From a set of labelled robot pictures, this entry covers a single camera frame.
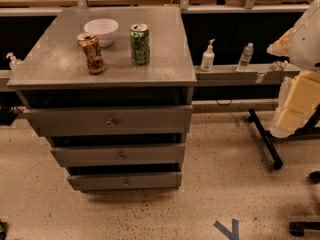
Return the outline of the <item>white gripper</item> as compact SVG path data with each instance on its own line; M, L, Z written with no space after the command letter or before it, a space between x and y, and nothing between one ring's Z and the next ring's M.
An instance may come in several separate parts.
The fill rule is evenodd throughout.
M267 53L289 56L289 61L303 70L294 78L285 77L278 96L270 133L286 138L302 128L320 104L320 31L314 28L287 30L270 44Z

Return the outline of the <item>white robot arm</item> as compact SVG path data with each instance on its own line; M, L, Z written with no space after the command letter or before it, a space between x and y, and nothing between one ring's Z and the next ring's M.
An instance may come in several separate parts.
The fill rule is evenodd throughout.
M288 57L300 69L294 78L283 80L270 129L272 136L286 138L305 126L320 104L320 0L314 0L267 52Z

